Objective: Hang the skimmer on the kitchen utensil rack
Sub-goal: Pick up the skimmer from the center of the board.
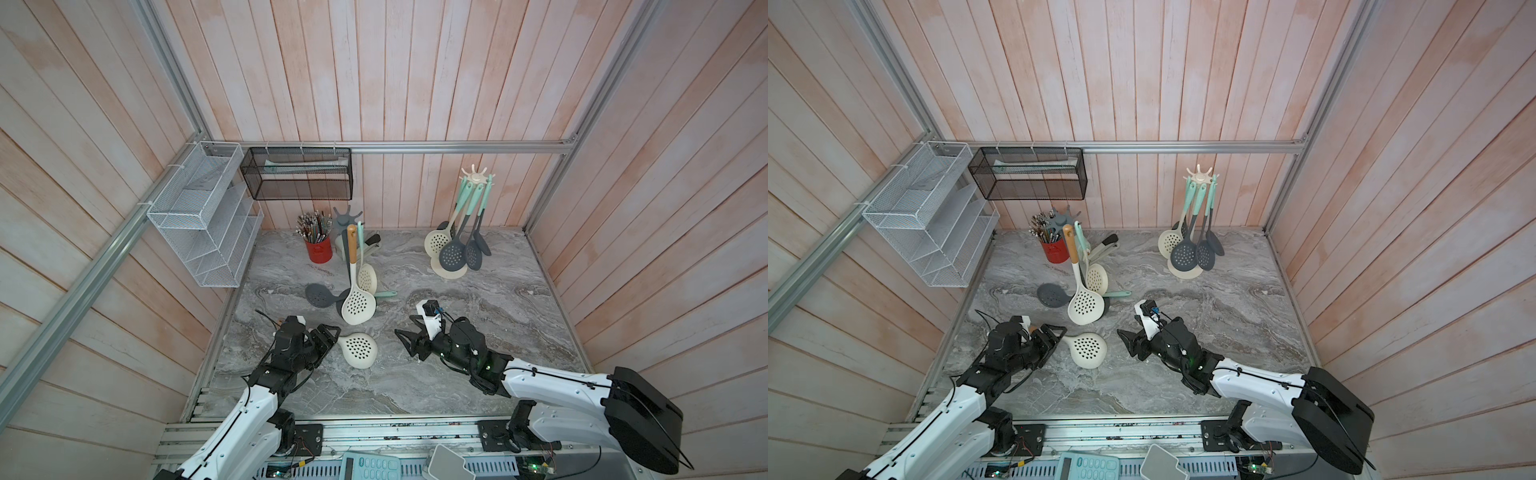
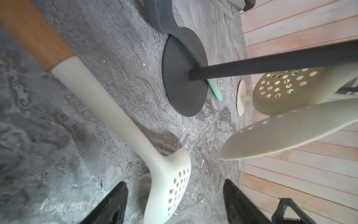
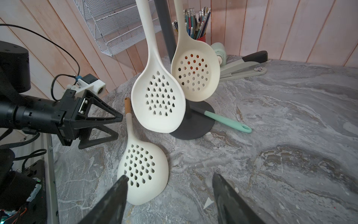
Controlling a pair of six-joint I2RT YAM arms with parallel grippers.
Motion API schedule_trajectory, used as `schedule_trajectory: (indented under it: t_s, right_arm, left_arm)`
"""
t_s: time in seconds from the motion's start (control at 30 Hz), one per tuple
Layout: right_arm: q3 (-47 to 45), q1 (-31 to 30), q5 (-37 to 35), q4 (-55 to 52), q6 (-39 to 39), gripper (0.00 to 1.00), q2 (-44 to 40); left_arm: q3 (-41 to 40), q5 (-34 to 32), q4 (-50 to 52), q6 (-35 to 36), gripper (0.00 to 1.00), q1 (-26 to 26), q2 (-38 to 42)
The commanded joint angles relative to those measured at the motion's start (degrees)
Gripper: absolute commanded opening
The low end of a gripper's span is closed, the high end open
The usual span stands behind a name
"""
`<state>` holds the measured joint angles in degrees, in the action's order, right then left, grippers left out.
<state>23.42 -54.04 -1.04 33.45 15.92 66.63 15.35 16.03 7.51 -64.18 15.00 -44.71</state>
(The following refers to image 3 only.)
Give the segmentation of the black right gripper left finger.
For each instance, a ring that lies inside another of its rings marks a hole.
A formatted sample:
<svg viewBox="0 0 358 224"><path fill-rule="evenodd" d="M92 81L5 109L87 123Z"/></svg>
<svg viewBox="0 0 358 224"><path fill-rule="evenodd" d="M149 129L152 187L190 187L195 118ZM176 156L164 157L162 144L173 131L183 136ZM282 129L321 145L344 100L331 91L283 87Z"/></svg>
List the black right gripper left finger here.
<svg viewBox="0 0 358 224"><path fill-rule="evenodd" d="M79 224L121 224L126 206L129 178L122 175Z"/></svg>

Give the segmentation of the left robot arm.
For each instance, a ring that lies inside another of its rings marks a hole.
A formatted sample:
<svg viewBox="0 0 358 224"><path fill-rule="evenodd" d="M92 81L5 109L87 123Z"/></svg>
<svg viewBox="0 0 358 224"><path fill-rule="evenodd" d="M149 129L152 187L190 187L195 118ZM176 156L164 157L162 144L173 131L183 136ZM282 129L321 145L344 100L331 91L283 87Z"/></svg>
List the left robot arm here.
<svg viewBox="0 0 358 224"><path fill-rule="evenodd" d="M59 101L52 101L23 95L30 88L28 50L2 41L1 128L55 134L64 146L79 139L79 149L118 138L107 125L121 122L123 115L90 90L77 97L67 89Z"/></svg>

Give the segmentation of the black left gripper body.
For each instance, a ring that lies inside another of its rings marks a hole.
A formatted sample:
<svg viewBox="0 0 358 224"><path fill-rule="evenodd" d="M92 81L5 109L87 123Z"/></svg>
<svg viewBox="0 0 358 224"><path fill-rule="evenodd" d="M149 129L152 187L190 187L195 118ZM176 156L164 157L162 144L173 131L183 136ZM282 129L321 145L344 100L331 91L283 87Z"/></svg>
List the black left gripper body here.
<svg viewBox="0 0 358 224"><path fill-rule="evenodd" d="M90 127L86 117L90 106L90 92L75 98L73 90L67 90L58 102L32 96L24 96L27 106L17 106L15 129L25 133L55 134L65 146L80 139L81 147L89 146Z"/></svg>

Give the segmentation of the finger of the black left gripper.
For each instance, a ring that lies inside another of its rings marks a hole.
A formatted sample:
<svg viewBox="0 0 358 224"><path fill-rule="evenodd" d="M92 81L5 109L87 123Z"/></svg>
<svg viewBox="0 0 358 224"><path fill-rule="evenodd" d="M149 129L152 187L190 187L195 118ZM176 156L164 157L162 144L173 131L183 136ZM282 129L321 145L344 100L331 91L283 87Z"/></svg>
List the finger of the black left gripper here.
<svg viewBox="0 0 358 224"><path fill-rule="evenodd" d="M90 117L88 114L92 106L96 106L110 114L110 117ZM81 102L81 128L88 128L93 126L112 124L122 122L123 115L110 107L98 96L92 93L90 90L85 90L84 97Z"/></svg>
<svg viewBox="0 0 358 224"><path fill-rule="evenodd" d="M103 136L91 136L93 130L97 130L98 133L102 133ZM78 144L78 148L85 149L102 143L114 141L118 139L118 136L119 134L116 131L104 125L83 128L79 130L80 142Z"/></svg>

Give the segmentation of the large cream skimmer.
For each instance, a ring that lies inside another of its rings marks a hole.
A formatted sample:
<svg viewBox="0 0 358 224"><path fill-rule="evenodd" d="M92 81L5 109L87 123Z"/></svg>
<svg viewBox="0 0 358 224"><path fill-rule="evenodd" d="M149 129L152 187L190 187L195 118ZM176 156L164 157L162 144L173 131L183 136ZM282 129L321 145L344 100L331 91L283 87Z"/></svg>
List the large cream skimmer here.
<svg viewBox="0 0 358 224"><path fill-rule="evenodd" d="M168 183L167 158L158 146L136 138L133 130L131 100L125 98L127 146L118 166L117 178L128 177L127 201L142 205L163 192Z"/></svg>

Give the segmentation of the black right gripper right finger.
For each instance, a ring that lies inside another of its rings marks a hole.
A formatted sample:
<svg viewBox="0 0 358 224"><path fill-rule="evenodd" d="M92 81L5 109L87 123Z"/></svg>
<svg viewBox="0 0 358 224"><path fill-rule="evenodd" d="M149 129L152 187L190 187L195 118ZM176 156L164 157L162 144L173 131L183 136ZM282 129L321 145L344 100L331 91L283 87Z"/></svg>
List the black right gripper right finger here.
<svg viewBox="0 0 358 224"><path fill-rule="evenodd" d="M219 224L263 224L247 203L235 192L224 177L218 173L212 180Z"/></svg>

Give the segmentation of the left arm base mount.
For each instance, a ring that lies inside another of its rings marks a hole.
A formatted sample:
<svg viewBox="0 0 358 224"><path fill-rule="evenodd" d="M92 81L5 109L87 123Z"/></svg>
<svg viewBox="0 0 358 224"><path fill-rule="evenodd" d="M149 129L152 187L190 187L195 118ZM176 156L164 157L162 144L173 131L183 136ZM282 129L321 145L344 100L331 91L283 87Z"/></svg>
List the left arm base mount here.
<svg viewBox="0 0 358 224"><path fill-rule="evenodd" d="M46 153L39 149L18 158L11 149L1 153L2 224L47 223L44 160L25 167L29 159Z"/></svg>

